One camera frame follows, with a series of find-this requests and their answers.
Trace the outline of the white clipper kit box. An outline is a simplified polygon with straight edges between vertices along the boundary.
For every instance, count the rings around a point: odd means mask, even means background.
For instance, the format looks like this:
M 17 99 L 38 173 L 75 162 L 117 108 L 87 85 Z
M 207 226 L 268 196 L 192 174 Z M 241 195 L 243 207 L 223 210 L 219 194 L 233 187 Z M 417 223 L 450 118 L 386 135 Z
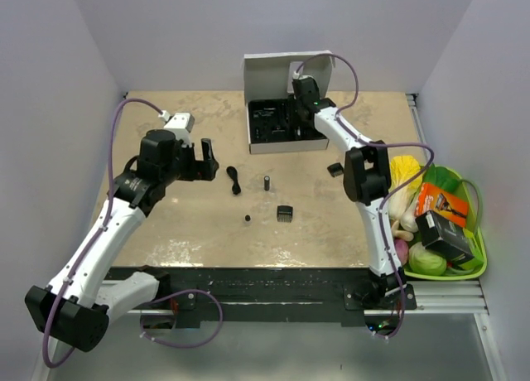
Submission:
M 321 151 L 329 140 L 296 114 L 292 75 L 299 66 L 325 97 L 334 61 L 329 51 L 280 52 L 243 56 L 243 93 L 252 155 Z

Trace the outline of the silver black cylindrical battery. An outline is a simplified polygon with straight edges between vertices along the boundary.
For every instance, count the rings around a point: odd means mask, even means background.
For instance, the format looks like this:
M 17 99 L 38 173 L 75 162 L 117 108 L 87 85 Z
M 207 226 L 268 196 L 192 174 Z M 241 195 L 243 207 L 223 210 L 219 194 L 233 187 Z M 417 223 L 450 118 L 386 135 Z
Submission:
M 270 186 L 271 186 L 271 178 L 270 176 L 265 176 L 263 178 L 263 189 L 265 191 L 270 191 Z

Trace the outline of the black clipper guard comb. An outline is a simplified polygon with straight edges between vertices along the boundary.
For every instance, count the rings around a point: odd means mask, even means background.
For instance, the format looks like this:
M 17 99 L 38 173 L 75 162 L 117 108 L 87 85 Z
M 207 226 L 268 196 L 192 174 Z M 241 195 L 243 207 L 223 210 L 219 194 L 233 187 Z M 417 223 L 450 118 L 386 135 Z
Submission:
M 290 205 L 279 205 L 277 207 L 277 221 L 282 223 L 291 223 L 293 220 L 294 209 Z

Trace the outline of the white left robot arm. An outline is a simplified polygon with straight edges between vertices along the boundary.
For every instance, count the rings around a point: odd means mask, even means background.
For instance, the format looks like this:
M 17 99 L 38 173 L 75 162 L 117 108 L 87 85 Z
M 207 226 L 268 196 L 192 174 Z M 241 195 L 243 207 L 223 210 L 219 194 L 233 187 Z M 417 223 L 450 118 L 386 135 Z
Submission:
M 195 146 L 167 129 L 153 129 L 138 155 L 113 179 L 98 221 L 46 287 L 33 286 L 25 304 L 36 328 L 77 350 L 91 351 L 112 321 L 136 306 L 163 308 L 171 300 L 168 273 L 143 266 L 109 292 L 100 288 L 119 252 L 174 181 L 212 181 L 219 169 L 210 139 Z

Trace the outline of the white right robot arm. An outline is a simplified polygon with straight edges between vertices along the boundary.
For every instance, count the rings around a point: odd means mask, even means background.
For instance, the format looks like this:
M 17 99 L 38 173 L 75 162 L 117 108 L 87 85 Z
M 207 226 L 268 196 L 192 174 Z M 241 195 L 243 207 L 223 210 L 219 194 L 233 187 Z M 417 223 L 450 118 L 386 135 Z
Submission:
M 398 294 L 407 297 L 407 282 L 393 244 L 385 201 L 391 186 L 387 146 L 354 128 L 333 101 L 320 95 L 313 77 L 295 72 L 292 87 L 296 116 L 344 153 L 344 192 L 360 213 L 369 253 L 369 285 L 362 298 L 377 308 L 389 308 Z

